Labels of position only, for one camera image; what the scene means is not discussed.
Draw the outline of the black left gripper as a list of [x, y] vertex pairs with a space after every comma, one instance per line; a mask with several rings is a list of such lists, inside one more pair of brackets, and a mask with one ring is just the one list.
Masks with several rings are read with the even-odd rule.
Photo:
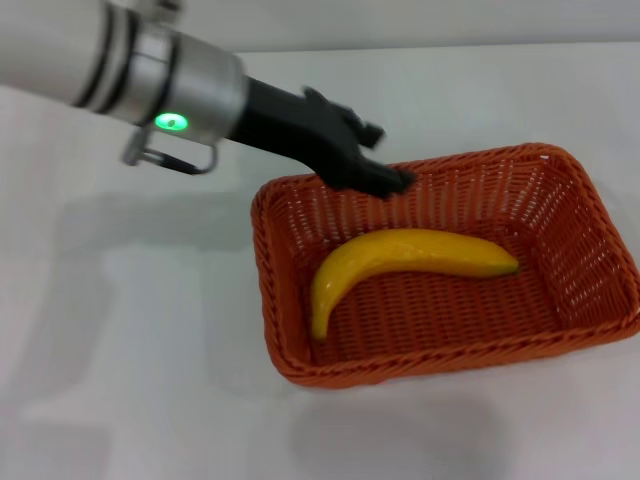
[[335, 190], [352, 189], [386, 199], [415, 182], [408, 170], [372, 163], [361, 149], [374, 149], [385, 130], [306, 87], [295, 95], [249, 80], [248, 99], [233, 129], [233, 141], [293, 159]]

